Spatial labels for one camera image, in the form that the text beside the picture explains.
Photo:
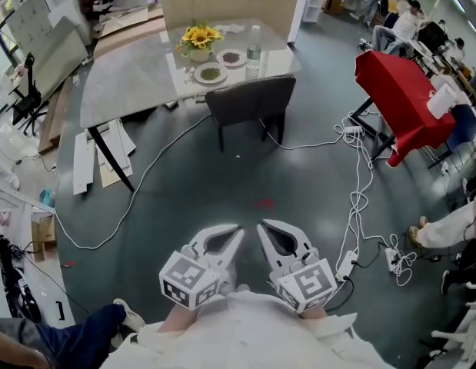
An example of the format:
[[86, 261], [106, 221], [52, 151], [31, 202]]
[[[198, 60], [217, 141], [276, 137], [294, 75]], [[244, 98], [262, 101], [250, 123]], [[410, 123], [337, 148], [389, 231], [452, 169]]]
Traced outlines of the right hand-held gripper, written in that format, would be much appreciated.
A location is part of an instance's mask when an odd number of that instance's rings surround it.
[[319, 258], [306, 234], [274, 219], [263, 219], [256, 228], [274, 291], [297, 313], [323, 305], [337, 283], [327, 259]]

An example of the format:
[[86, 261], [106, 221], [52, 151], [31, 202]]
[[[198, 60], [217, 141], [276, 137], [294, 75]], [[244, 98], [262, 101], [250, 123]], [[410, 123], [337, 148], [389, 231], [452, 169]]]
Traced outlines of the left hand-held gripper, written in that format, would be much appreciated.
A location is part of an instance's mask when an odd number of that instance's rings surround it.
[[199, 231], [172, 253], [159, 273], [161, 292], [184, 308], [199, 308], [219, 293], [245, 231], [238, 224], [219, 224]]

